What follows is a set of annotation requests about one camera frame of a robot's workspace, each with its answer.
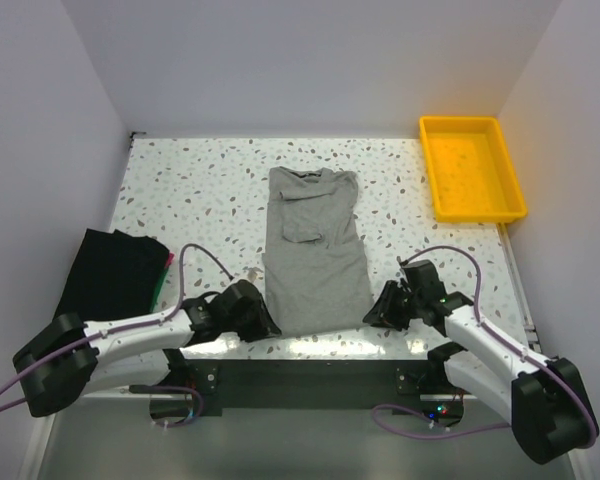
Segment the grey t shirt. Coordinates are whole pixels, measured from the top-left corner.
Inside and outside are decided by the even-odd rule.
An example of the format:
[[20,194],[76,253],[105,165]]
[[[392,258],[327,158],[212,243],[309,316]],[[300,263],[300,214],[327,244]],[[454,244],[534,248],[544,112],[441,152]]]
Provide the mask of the grey t shirt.
[[285,338],[353,329],[373,304],[351,171],[269,172],[267,308]]

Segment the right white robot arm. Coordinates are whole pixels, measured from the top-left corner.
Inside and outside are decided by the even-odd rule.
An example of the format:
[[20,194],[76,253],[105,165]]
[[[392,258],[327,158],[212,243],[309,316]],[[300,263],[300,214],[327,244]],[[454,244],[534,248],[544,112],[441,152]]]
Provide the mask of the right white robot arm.
[[399,374],[399,389],[474,395],[538,464],[595,443],[599,426],[571,361],[548,358],[506,334],[476,301],[448,292],[431,261],[405,261],[401,269],[403,279],[385,283],[365,324],[401,331],[420,320],[447,341],[428,352],[422,374]]

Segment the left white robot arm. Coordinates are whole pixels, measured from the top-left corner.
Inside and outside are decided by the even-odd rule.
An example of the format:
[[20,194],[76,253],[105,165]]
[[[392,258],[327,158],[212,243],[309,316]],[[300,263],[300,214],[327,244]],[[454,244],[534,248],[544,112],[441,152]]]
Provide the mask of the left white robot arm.
[[30,414],[55,414],[80,397],[118,387],[176,392],[190,380],[183,349],[224,333],[243,342],[280,336],[259,290],[247,280],[170,311],[113,321],[63,314],[13,357]]

